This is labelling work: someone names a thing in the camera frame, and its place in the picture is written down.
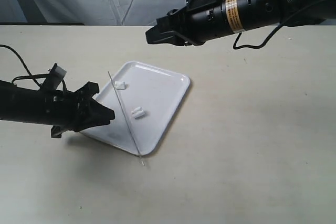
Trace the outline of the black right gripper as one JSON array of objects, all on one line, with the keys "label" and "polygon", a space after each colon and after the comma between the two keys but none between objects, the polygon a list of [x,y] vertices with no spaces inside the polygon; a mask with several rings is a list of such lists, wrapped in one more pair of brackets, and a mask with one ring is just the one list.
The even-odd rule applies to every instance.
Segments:
[{"label": "black right gripper", "polygon": [[191,0],[145,32],[149,45],[200,46],[278,22],[278,0]]}]

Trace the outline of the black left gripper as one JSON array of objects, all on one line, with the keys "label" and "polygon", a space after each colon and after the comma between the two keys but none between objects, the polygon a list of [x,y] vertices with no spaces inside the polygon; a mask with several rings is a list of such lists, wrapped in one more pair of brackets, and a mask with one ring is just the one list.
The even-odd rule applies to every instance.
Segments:
[{"label": "black left gripper", "polygon": [[92,98],[98,92],[99,86],[94,82],[87,82],[74,92],[57,90],[54,84],[44,82],[44,119],[52,126],[51,137],[61,138],[66,131],[109,125],[115,113]]}]

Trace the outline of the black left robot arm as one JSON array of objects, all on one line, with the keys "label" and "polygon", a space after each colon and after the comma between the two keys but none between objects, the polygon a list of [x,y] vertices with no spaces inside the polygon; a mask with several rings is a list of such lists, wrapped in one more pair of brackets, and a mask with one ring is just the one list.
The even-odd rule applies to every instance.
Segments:
[{"label": "black left robot arm", "polygon": [[31,90],[1,81],[1,120],[51,125],[51,137],[109,125],[115,113],[97,102],[97,83],[87,82],[75,92]]}]

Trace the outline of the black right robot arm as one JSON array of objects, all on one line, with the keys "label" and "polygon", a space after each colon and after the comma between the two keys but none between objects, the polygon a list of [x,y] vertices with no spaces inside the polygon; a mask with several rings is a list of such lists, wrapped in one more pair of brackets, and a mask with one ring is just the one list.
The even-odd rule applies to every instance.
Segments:
[{"label": "black right robot arm", "polygon": [[335,19],[335,0],[186,0],[146,32],[150,45],[201,46],[207,41],[275,25],[318,25]]}]

